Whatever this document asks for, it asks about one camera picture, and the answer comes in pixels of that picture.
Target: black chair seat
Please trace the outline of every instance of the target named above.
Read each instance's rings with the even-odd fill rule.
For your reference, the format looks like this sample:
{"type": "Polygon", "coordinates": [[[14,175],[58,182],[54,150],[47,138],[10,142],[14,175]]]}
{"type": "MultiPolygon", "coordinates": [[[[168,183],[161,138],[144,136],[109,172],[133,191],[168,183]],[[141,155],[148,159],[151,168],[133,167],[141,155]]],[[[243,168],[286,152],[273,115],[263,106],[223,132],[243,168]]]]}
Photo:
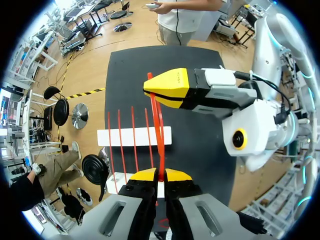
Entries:
{"type": "Polygon", "coordinates": [[[69,103],[66,99],[62,98],[56,102],[53,110],[53,120],[58,126],[66,123],[69,116],[69,103]]]}
{"type": "Polygon", "coordinates": [[[44,99],[48,100],[49,98],[52,98],[53,95],[57,93],[60,93],[60,90],[55,86],[50,86],[44,91],[43,97],[44,99]]]}
{"type": "Polygon", "coordinates": [[[111,18],[112,20],[114,20],[114,19],[120,19],[120,18],[124,17],[125,15],[127,15],[127,11],[117,11],[117,12],[115,12],[114,14],[112,14],[112,15],[110,16],[110,18],[111,18]]]}
{"type": "Polygon", "coordinates": [[[109,175],[108,166],[100,157],[90,154],[83,159],[82,170],[86,179],[93,184],[100,185],[99,202],[101,202],[109,175]]]}
{"type": "Polygon", "coordinates": [[[93,12],[97,12],[97,11],[99,11],[100,9],[104,9],[104,8],[106,8],[106,7],[108,7],[110,4],[98,4],[97,6],[95,6],[93,9],[92,9],[92,13],[93,12]]]}
{"type": "Polygon", "coordinates": [[[101,184],[100,171],[105,170],[106,174],[109,174],[106,163],[97,155],[87,155],[82,161],[82,170],[85,177],[93,184],[101,184]]]}

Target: person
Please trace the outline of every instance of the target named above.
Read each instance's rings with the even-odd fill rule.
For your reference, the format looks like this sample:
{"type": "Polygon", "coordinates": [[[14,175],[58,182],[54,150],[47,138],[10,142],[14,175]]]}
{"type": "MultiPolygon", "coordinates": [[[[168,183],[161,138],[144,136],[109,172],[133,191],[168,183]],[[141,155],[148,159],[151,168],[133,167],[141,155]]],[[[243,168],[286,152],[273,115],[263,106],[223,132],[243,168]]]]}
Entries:
{"type": "Polygon", "coordinates": [[[70,151],[57,155],[44,165],[45,171],[34,163],[31,172],[21,176],[10,186],[17,208],[27,211],[44,198],[50,197],[57,187],[83,177],[83,171],[74,163],[79,159],[79,145],[73,141],[70,151]]]}
{"type": "Polygon", "coordinates": [[[200,25],[203,11],[218,11],[227,0],[163,0],[150,9],[158,14],[161,40],[166,45],[186,46],[200,25]]]}

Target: black table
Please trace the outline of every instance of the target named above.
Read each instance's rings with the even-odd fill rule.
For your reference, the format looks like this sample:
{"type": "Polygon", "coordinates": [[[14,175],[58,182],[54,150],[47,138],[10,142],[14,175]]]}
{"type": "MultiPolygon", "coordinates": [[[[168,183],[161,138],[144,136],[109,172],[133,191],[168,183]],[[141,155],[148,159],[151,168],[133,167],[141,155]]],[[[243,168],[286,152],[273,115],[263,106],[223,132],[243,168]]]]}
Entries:
{"type": "MultiPolygon", "coordinates": [[[[134,107],[135,127],[146,127],[145,108],[153,126],[150,98],[144,95],[147,73],[153,76],[175,68],[220,68],[218,52],[188,46],[137,47],[111,53],[106,80],[105,129],[118,129],[118,109],[121,128],[132,128],[131,106],[134,107]]],[[[222,123],[213,115],[161,105],[165,126],[171,126],[172,145],[165,146],[165,167],[190,175],[204,193],[209,193],[228,205],[234,184],[236,158],[229,156],[223,141],[222,123]]],[[[120,147],[113,147],[116,172],[123,173],[120,147]]],[[[152,147],[155,166],[159,166],[157,147],[152,147]]],[[[133,147],[124,147],[126,171],[135,173],[133,147]]],[[[139,170],[151,168],[149,146],[137,147],[139,170]]],[[[163,224],[155,220],[156,230],[163,224]]]]}

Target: chair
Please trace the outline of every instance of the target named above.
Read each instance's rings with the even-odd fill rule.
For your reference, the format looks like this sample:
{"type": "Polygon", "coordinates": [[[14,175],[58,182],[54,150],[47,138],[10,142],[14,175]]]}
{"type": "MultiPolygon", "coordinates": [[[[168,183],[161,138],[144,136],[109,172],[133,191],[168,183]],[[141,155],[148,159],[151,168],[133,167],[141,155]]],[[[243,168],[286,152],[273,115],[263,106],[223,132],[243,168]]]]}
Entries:
{"type": "Polygon", "coordinates": [[[120,19],[121,23],[116,25],[113,28],[113,31],[115,32],[122,32],[125,30],[128,30],[129,28],[132,27],[132,23],[131,22],[123,22],[122,18],[128,15],[129,12],[129,7],[130,7],[130,2],[128,1],[125,5],[123,5],[122,10],[121,11],[117,11],[114,14],[112,14],[110,16],[110,18],[112,20],[114,19],[120,19]]]}
{"type": "Polygon", "coordinates": [[[102,24],[102,23],[105,23],[105,22],[109,22],[109,18],[108,18],[108,14],[112,14],[112,13],[115,13],[115,11],[111,11],[111,12],[107,12],[107,9],[106,7],[110,6],[110,4],[112,4],[113,1],[112,0],[102,0],[99,4],[97,4],[93,10],[91,11],[92,13],[95,13],[96,16],[98,17],[99,19],[99,22],[102,24]],[[104,9],[105,13],[102,15],[103,17],[105,17],[105,21],[102,21],[100,19],[100,16],[98,14],[98,11],[101,10],[101,9],[104,9]]]}
{"type": "Polygon", "coordinates": [[[99,153],[99,156],[90,154],[84,157],[82,161],[82,170],[86,179],[95,185],[100,185],[99,202],[101,202],[107,190],[107,179],[110,174],[109,159],[105,147],[99,153]]]}
{"type": "Polygon", "coordinates": [[[48,100],[52,97],[55,97],[58,99],[58,101],[56,102],[55,106],[54,106],[54,110],[53,110],[53,120],[54,123],[58,126],[62,126],[66,123],[67,119],[69,116],[71,116],[71,120],[72,120],[72,125],[76,128],[76,129],[83,129],[87,122],[88,122],[88,116],[89,116],[89,111],[88,108],[85,104],[83,103],[79,103],[77,104],[73,111],[72,111],[72,115],[69,114],[69,103],[66,99],[65,96],[63,96],[60,93],[60,90],[55,87],[55,86],[49,86],[43,94],[43,98],[48,100]]]}

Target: chrome stool base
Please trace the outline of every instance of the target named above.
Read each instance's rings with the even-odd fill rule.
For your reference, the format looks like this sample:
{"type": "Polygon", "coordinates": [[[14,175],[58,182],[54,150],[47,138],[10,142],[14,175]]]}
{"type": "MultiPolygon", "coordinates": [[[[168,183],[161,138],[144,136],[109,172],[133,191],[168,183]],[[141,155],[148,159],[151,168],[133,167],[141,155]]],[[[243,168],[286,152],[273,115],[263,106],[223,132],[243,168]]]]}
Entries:
{"type": "Polygon", "coordinates": [[[122,32],[122,31],[128,30],[131,27],[132,27],[132,23],[131,22],[123,22],[123,23],[120,23],[117,26],[115,26],[113,28],[113,31],[118,33],[118,32],[122,32]]]}
{"type": "Polygon", "coordinates": [[[72,125],[76,129],[83,129],[86,126],[89,118],[88,107],[84,103],[79,103],[74,107],[72,113],[72,125]]]}

